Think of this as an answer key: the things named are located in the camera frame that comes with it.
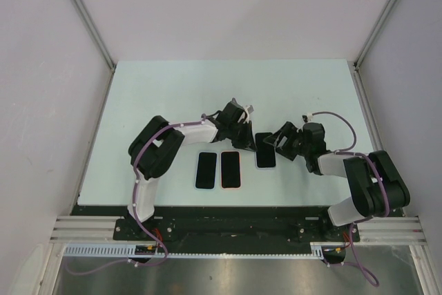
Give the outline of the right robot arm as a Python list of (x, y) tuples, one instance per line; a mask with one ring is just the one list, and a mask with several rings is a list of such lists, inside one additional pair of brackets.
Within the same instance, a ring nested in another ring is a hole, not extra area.
[(280, 130), (265, 137), (263, 142), (273, 146), (276, 153), (289, 160), (303, 157), (310, 173), (347, 180), (350, 197), (330, 206), (328, 217), (318, 223), (319, 234), (325, 240), (337, 239), (345, 225), (373, 217), (386, 217), (392, 210), (410, 203), (410, 192), (386, 151), (374, 151), (367, 155), (330, 151), (322, 124), (306, 122), (299, 129), (286, 122)]

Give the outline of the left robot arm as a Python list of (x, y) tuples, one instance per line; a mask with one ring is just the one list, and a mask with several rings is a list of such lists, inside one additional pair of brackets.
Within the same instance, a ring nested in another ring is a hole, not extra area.
[(160, 178), (171, 167), (183, 146), (215, 143), (225, 139), (236, 149), (257, 151), (253, 138), (252, 105), (242, 106), (232, 99), (212, 115), (202, 114), (195, 122), (169, 123), (156, 115), (144, 127), (128, 148), (135, 174), (128, 212), (133, 217), (129, 232), (137, 239), (148, 238), (153, 230), (149, 220), (155, 211), (155, 197)]

